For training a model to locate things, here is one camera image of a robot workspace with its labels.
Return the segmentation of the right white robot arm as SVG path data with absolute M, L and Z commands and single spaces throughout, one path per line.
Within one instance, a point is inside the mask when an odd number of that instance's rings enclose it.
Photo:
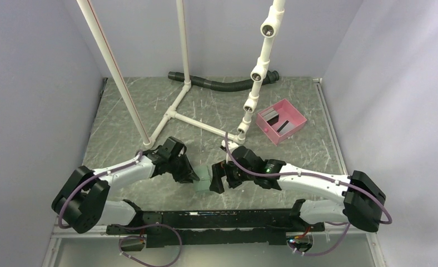
M 210 191 L 225 192 L 226 182 L 235 189 L 244 182 L 253 182 L 267 190 L 304 191 L 319 200 L 299 199 L 293 206 L 290 225 L 297 231 L 318 223 L 345 224 L 369 233 L 376 233 L 381 224 L 390 224 L 384 207 L 386 195 L 362 171 L 351 175 L 324 174 L 297 167 L 277 159 L 263 160 L 244 146 L 226 148 L 226 159 L 212 165 Z

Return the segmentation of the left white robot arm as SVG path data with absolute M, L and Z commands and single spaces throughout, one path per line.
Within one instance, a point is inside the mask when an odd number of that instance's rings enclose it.
M 200 178 L 186 155 L 186 145 L 169 137 L 162 145 L 139 150 L 134 158 L 100 169 L 76 168 L 54 198 L 58 227 L 86 233 L 96 225 L 114 225 L 134 234 L 145 224 L 142 209 L 130 200 L 109 201 L 110 193 L 135 182 L 171 174 L 180 184 Z

